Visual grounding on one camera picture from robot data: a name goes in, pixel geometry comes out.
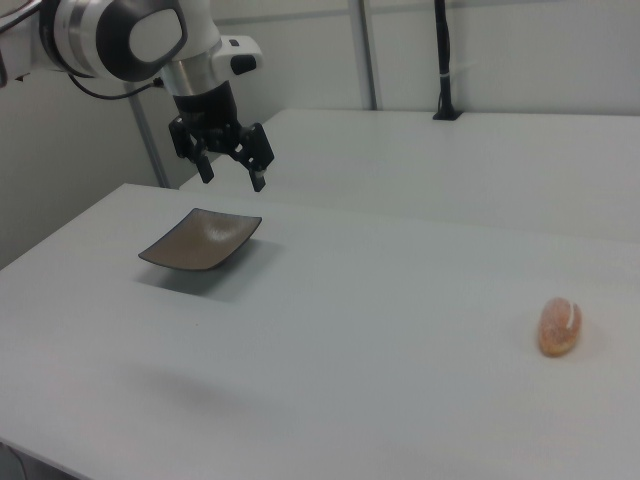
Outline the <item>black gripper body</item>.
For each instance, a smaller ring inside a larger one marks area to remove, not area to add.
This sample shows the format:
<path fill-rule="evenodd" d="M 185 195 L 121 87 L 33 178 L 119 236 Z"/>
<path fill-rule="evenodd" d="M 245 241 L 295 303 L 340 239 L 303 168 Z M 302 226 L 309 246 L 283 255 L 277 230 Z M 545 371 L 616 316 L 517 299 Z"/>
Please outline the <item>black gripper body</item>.
<path fill-rule="evenodd" d="M 177 154 L 191 154 L 192 139 L 202 140 L 208 151 L 228 153 L 245 143 L 250 127 L 238 120 L 231 84 L 224 82 L 199 95 L 174 96 L 179 116 L 172 121 L 172 141 Z"/>

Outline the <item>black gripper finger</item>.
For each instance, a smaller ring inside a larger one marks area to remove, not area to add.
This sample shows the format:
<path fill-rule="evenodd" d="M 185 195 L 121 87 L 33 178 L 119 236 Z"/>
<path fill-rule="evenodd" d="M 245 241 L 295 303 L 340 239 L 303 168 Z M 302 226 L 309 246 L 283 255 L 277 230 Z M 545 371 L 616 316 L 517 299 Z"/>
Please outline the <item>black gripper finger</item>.
<path fill-rule="evenodd" d="M 214 178 L 214 172 L 205 155 L 206 143 L 202 136 L 193 133 L 181 117 L 176 117 L 170 122 L 169 132 L 176 155 L 196 166 L 204 184 L 210 183 Z"/>
<path fill-rule="evenodd" d="M 275 158 L 262 124 L 241 128 L 239 143 L 231 157 L 248 171 L 253 190 L 261 192 L 266 186 L 266 170 Z"/>

